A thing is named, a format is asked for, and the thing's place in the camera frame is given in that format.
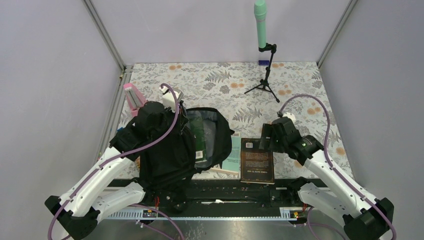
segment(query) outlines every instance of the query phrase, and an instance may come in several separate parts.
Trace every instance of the pink object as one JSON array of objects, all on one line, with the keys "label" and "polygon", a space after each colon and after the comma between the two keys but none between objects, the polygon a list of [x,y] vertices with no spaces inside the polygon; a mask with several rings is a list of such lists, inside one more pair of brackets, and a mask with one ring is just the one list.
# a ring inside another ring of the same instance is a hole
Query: pink object
[{"label": "pink object", "polygon": [[139,108],[143,107],[147,102],[145,96],[137,89],[132,83],[123,85],[125,91],[126,101],[131,109],[131,115],[136,117],[139,113]]}]

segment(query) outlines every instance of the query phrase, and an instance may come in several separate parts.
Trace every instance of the ruler strip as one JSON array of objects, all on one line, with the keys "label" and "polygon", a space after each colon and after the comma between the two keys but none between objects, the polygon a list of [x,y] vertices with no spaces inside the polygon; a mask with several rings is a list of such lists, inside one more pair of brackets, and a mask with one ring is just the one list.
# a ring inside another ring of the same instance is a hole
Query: ruler strip
[{"label": "ruler strip", "polygon": [[[290,218],[290,210],[279,208],[281,216],[249,216],[249,217],[171,217],[174,221],[296,221]],[[110,220],[168,220],[165,217],[156,217],[155,212],[147,212],[144,208],[123,208],[107,219]]]}]

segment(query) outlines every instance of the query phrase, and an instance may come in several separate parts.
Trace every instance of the reflective metal surface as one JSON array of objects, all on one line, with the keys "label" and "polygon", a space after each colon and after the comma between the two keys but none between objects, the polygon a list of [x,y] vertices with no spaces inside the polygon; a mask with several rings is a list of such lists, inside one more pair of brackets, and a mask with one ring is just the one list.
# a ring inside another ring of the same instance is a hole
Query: reflective metal surface
[{"label": "reflective metal surface", "polygon": [[[313,223],[329,224],[343,233],[343,229],[318,210],[311,216]],[[307,226],[285,226],[287,221],[177,221],[187,240],[314,240]],[[168,221],[150,224],[174,239],[180,239],[177,230]],[[323,227],[313,227],[322,240],[341,240],[336,232]],[[159,233],[140,228],[133,220],[104,220],[86,240],[166,240]]]}]

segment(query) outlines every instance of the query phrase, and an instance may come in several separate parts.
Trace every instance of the mint green microphone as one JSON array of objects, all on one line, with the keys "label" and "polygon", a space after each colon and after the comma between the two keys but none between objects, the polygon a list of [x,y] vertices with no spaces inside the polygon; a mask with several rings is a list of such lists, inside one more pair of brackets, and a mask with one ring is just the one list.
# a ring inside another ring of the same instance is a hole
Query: mint green microphone
[{"label": "mint green microphone", "polygon": [[267,16],[267,4],[265,0],[257,0],[254,3],[254,17],[256,18],[257,43],[259,48],[265,48],[267,45],[267,29],[265,17]]}]

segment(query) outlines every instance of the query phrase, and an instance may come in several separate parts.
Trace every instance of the book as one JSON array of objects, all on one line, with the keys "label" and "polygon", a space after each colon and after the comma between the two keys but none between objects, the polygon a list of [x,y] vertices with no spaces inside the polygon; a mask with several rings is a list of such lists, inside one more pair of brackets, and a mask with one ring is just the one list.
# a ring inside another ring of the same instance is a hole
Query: book
[{"label": "book", "polygon": [[190,130],[193,132],[196,146],[196,163],[206,162],[206,138],[202,117],[190,119]]},{"label": "book", "polygon": [[274,157],[270,150],[259,149],[260,138],[241,139],[241,182],[274,184]]},{"label": "book", "polygon": [[231,136],[231,153],[229,156],[222,162],[222,164],[217,164],[210,168],[211,171],[239,175],[240,172],[240,149],[242,145],[242,138],[239,136]]}]

